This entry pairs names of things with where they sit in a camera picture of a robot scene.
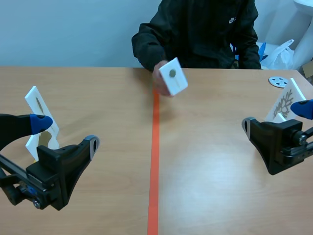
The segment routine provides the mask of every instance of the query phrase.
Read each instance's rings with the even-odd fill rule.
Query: white plastic piece
[[[31,136],[26,144],[26,148],[36,161],[38,161],[37,146],[39,145],[46,146],[50,149],[58,149],[60,147],[57,140],[48,131]]]
[[[159,69],[171,95],[176,95],[188,87],[187,79],[181,69],[178,58]]]
[[[46,115],[52,118],[52,125],[48,129],[48,131],[53,135],[54,138],[57,138],[59,134],[59,127],[57,123],[54,121],[48,107],[46,106],[44,99],[42,98],[41,94],[39,93],[39,90],[37,87],[33,87],[28,94],[25,96],[25,100],[30,106],[31,110],[34,114],[38,115]]]
[[[28,94],[25,96],[25,100],[34,114],[49,116],[53,121],[52,125],[47,130],[36,135],[32,135],[26,144],[28,151],[31,153],[34,159],[38,161],[37,146],[43,145],[50,149],[59,148],[59,143],[56,139],[59,133],[59,127],[54,121],[37,87],[33,87],[28,92]]]
[[[306,100],[306,98],[297,86],[295,80],[291,78],[266,116],[265,121],[273,122],[279,113],[281,113],[287,121],[294,119],[296,114],[291,111],[290,107],[293,103],[302,100]]]
[[[276,115],[276,117],[274,118],[274,120],[272,122],[274,122],[274,123],[282,123],[284,121],[286,121],[286,119],[284,118],[284,116],[281,113],[279,113],[279,114]]]

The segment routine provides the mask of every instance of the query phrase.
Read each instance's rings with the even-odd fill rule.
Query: red stripe
[[[152,147],[147,235],[158,235],[158,173],[160,154],[159,96],[153,91]]]

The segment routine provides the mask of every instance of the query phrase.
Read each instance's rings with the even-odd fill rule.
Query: white wall
[[[311,18],[298,11],[293,0],[255,0],[259,17],[254,28],[260,42],[281,45],[294,39],[292,49],[300,42]]]
[[[160,0],[2,0],[0,65],[139,66],[131,37]],[[292,0],[256,0],[260,41],[296,43],[310,18]]]

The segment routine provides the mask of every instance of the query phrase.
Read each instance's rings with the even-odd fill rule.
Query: person
[[[150,23],[132,37],[134,57],[167,96],[158,69],[175,57],[183,68],[229,69],[235,61],[232,44],[240,69],[260,69],[257,17],[254,0],[162,0]]]

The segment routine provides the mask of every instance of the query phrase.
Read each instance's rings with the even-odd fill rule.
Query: white square block
[[[188,87],[187,79],[181,69],[178,58],[159,69],[171,95],[176,95]]]

